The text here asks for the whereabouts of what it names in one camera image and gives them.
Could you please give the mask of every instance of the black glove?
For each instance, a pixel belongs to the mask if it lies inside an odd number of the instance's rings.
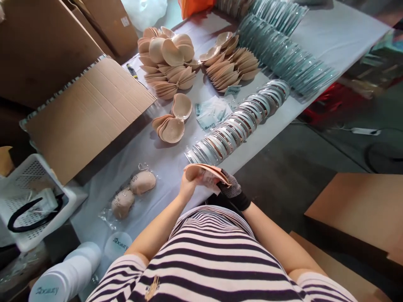
[[[221,193],[224,194],[238,210],[246,210],[251,205],[251,201],[242,192],[241,186],[238,184],[234,176],[228,174],[223,169],[221,172],[228,178],[228,182],[231,184],[230,187],[227,187],[227,185],[222,182],[217,183]]]

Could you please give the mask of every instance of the power strip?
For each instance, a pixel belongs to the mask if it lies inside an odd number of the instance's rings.
[[[374,135],[374,136],[378,136],[379,134],[381,134],[381,130],[368,129],[368,128],[351,128],[351,132],[354,134],[364,134],[364,135]]]

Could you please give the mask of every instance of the table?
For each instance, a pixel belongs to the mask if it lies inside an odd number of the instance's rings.
[[[225,17],[216,13],[202,13],[181,23],[175,32],[189,34],[195,46],[195,57],[198,57],[215,43],[215,37],[219,33],[235,29],[236,26]],[[372,17],[335,1],[331,10],[309,11],[291,38],[343,73],[389,29],[387,25]],[[136,70],[139,80],[145,84],[144,72],[139,68],[141,63],[138,58],[133,58],[130,64]],[[250,84],[241,89],[237,100],[254,93],[268,79],[263,73],[259,73]],[[234,174],[307,108],[322,91],[310,100],[300,100],[291,95],[276,114],[259,125],[247,142],[235,150],[220,167]],[[207,76],[199,70],[194,86],[186,94],[196,103],[210,99],[216,91]],[[171,102],[157,100],[142,115],[146,122],[141,125],[141,131],[84,186],[89,197],[71,217],[71,223],[81,242],[93,241],[101,249],[104,247],[109,236],[115,231],[111,230],[98,214],[133,171],[138,169],[139,163],[149,165],[157,175],[157,185],[145,198],[135,202],[129,217],[118,226],[118,231],[128,233],[132,239],[136,238],[179,192],[183,168],[188,164],[183,153],[187,146],[191,147],[206,133],[199,127],[192,114],[186,121],[185,134],[180,142],[173,145],[162,142],[153,131],[150,121],[169,113],[171,106]],[[197,206],[210,194],[204,187],[196,188],[184,211]],[[103,256],[96,271],[99,278],[110,264],[111,261]],[[85,299],[89,292],[90,288],[81,293],[81,298]]]

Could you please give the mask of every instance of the striped shirt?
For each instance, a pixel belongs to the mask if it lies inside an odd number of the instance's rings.
[[[181,216],[148,266],[136,255],[118,258],[87,302],[151,300],[356,302],[323,275],[291,280],[249,225],[218,206]]]

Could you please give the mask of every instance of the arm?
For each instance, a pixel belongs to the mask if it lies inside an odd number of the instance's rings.
[[[326,273],[290,235],[266,216],[254,203],[244,210],[248,221],[260,244],[275,256],[285,272],[296,282],[305,272]]]
[[[231,186],[217,184],[230,202],[242,211],[260,244],[275,256],[286,273],[296,282],[302,273],[313,271],[326,276],[326,273],[290,235],[266,216],[242,192],[235,177],[222,170]]]
[[[137,254],[143,261],[147,260],[145,262],[147,265],[167,242],[176,221],[192,197],[197,183],[198,179],[188,181],[184,173],[178,196],[137,236],[125,255]]]

